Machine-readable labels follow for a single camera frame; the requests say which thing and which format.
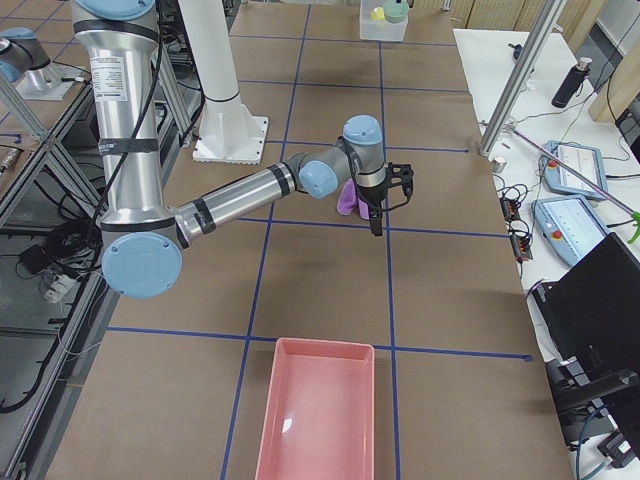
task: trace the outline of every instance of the brown cardboard surface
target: brown cardboard surface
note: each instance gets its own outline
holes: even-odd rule
[[[391,248],[398,345],[538,351],[508,239],[393,232]]]
[[[111,325],[245,335],[266,225],[235,222],[182,253],[183,273],[165,294],[122,298]]]
[[[50,20],[38,29],[37,35],[41,42],[68,43],[73,40],[73,28],[71,28],[71,22]],[[47,53],[55,58],[49,50]]]
[[[403,478],[571,478],[541,361],[397,359]]]
[[[409,12],[409,23],[404,34],[405,42],[446,43],[455,45],[449,12],[441,8],[413,8]]]
[[[302,38],[306,5],[265,5],[249,2],[238,11],[231,35]]]
[[[455,46],[384,44],[382,56],[385,88],[469,90]]]
[[[344,123],[363,114],[381,118],[379,89],[300,85],[287,140],[333,144]]]
[[[67,45],[55,60],[89,70],[89,55],[86,49],[77,43]]]
[[[49,18],[57,8],[60,7],[60,2],[55,0],[25,0],[22,4],[11,14],[16,18]]]
[[[240,95],[252,115],[269,117],[269,129],[267,141],[284,140],[284,132],[287,127],[289,105],[293,85],[276,85],[269,83],[240,83]],[[263,156],[261,165],[268,165]]]
[[[48,480],[211,478],[244,343],[107,333]]]
[[[360,40],[360,10],[341,5],[313,5],[309,13],[307,38]]]
[[[480,129],[471,95],[385,90],[387,147],[476,148]]]
[[[273,225],[254,334],[388,345],[380,240],[360,229]]]
[[[247,480],[255,477],[273,363],[273,349],[273,343],[251,344],[231,447],[228,480]],[[380,479],[391,479],[395,475],[391,389],[391,354],[377,350],[374,435],[375,475]]]
[[[506,233],[486,158],[471,152],[391,150],[387,161],[411,163],[415,172],[411,203],[391,212],[391,226]],[[400,189],[391,190],[390,204],[403,199]]]
[[[308,40],[300,66],[301,83],[380,86],[380,52],[375,43]]]
[[[62,2],[62,5],[51,18],[54,20],[71,20],[71,2]]]
[[[3,0],[2,8],[0,9],[0,17],[9,15],[13,10],[18,8],[22,0]]]
[[[232,37],[238,80],[292,83],[302,40]]]

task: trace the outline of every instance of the plastic bin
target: plastic bin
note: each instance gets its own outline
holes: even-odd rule
[[[256,480],[373,480],[371,345],[276,344]]]
[[[376,7],[382,7],[385,0],[361,0],[360,2],[360,39],[379,40],[382,42],[401,42],[404,40],[404,32],[407,29],[409,16],[400,23],[391,23],[386,20],[373,20],[371,11]]]

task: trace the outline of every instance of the purple object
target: purple object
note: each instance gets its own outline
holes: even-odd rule
[[[369,220],[369,207],[358,198],[353,180],[349,180],[344,184],[344,187],[342,187],[342,192],[340,192],[338,204],[336,205],[336,210],[340,215],[347,216],[353,212],[356,206],[358,207],[360,218],[363,220]]]

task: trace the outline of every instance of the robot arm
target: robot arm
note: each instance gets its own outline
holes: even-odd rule
[[[152,1],[72,4],[76,38],[89,52],[99,148],[112,183],[100,218],[103,274],[112,288],[136,298],[159,295],[180,273],[178,245],[187,248],[197,237],[301,188],[323,198],[350,178],[369,205],[373,233],[382,234],[387,191],[402,186],[407,203],[413,172],[408,165],[385,164],[382,132],[369,116],[349,120],[343,136],[320,154],[294,155],[178,208],[165,206],[155,117],[147,111],[142,118],[159,40],[153,7]]]
[[[188,247],[200,235],[246,215],[263,205],[298,191],[301,187],[321,199],[349,179],[369,206],[374,235],[382,235],[383,203],[390,188],[402,186],[407,203],[413,194],[410,165],[387,165],[382,132],[375,118],[359,115],[344,126],[333,147],[318,153],[298,153],[282,163],[214,190],[176,210],[179,240]]]
[[[24,73],[37,90],[55,88],[61,78],[36,35],[25,27],[0,32],[0,73],[15,82]]]

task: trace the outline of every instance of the black device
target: black device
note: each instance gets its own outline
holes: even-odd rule
[[[620,372],[640,373],[640,262],[615,233],[560,281],[536,289],[534,298],[562,357],[575,356],[591,382],[610,383]],[[638,455],[640,387],[633,383],[614,393],[605,385],[592,399],[602,397]]]
[[[564,108],[571,100],[571,97],[578,91],[584,79],[589,75],[589,69],[591,66],[591,59],[582,57],[578,61],[577,65],[571,67],[567,76],[564,77],[564,81],[560,88],[551,100],[551,105],[558,108]]]

